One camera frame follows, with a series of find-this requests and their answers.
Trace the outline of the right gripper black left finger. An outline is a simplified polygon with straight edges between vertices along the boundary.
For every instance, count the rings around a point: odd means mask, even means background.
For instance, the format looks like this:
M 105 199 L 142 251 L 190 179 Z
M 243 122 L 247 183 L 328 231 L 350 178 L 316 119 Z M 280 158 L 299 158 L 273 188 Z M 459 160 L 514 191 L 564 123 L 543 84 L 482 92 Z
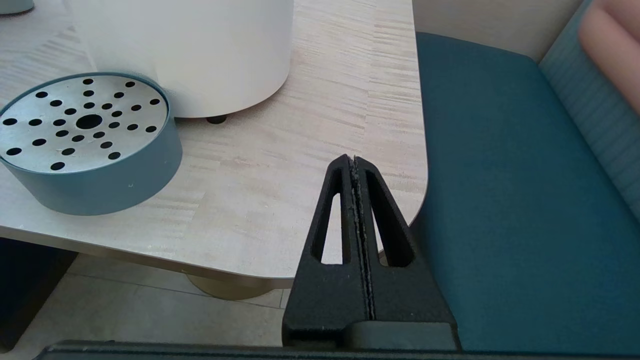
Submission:
M 345 329 L 370 319 L 354 160 L 344 154 L 327 167 L 282 319 L 286 347 L 337 347 Z M 340 201 L 341 264 L 322 262 L 334 196 Z

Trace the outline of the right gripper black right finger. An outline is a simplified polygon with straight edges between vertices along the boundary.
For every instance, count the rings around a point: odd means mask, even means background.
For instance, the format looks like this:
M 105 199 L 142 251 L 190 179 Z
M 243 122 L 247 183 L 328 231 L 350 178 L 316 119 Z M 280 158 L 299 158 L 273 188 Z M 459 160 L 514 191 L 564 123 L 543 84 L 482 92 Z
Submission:
M 380 171 L 355 157 L 354 179 L 370 319 L 454 325 L 455 317 Z

